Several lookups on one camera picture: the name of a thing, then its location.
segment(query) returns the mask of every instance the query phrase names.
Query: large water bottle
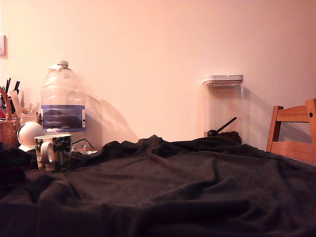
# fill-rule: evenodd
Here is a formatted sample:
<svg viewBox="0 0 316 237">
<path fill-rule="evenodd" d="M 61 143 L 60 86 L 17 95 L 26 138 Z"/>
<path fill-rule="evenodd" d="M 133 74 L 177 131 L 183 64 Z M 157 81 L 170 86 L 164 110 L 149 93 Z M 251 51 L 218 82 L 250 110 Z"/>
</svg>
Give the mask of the large water bottle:
<svg viewBox="0 0 316 237">
<path fill-rule="evenodd" d="M 45 134 L 72 135 L 72 143 L 85 138 L 85 104 L 83 85 L 68 68 L 67 61 L 49 67 L 41 88 L 41 115 Z M 85 141 L 72 145 L 73 151 L 84 150 Z"/>
</svg>

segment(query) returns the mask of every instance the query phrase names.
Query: plastic container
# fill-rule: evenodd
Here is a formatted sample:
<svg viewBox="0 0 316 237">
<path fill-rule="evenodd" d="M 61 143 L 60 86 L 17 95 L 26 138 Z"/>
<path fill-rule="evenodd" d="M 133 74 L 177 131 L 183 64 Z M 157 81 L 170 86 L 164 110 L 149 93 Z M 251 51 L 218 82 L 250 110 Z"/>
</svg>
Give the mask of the plastic container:
<svg viewBox="0 0 316 237">
<path fill-rule="evenodd" d="M 237 119 L 220 132 L 236 131 L 242 138 L 242 83 L 243 75 L 207 76 L 202 84 L 207 88 L 204 116 L 204 136 L 228 121 Z"/>
<path fill-rule="evenodd" d="M 67 61 L 49 67 L 41 88 L 41 116 L 45 135 L 71 134 L 72 143 L 85 138 L 85 94 Z M 72 145 L 72 151 L 85 150 L 85 141 Z"/>
</svg>

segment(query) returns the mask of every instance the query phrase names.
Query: ceramic mug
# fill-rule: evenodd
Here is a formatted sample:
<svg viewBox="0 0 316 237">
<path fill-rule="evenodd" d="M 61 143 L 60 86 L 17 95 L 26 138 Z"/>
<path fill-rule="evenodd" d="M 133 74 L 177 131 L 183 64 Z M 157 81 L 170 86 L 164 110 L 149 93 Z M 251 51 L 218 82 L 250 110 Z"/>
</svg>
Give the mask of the ceramic mug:
<svg viewBox="0 0 316 237">
<path fill-rule="evenodd" d="M 61 170 L 71 163 L 71 135 L 56 134 L 34 137 L 38 166 L 41 170 Z"/>
</svg>

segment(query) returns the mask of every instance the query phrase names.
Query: chair backrest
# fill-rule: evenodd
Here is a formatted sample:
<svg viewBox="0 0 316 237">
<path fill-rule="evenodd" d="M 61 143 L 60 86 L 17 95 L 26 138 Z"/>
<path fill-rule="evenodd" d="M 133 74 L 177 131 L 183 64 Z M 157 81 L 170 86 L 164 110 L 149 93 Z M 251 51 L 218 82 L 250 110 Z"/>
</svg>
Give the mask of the chair backrest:
<svg viewBox="0 0 316 237">
<path fill-rule="evenodd" d="M 279 142 L 282 122 L 308 122 L 312 144 L 293 141 Z M 316 163 L 316 99 L 306 101 L 306 105 L 289 109 L 274 106 L 267 152 Z"/>
</svg>

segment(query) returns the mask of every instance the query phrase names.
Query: bottle label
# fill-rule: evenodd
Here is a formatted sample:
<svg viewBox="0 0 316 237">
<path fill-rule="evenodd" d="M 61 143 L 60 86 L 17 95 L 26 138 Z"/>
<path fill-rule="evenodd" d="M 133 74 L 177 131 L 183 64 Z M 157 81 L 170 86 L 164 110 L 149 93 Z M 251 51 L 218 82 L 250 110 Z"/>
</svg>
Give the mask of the bottle label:
<svg viewBox="0 0 316 237">
<path fill-rule="evenodd" d="M 84 105 L 42 105 L 45 132 L 85 131 Z"/>
</svg>

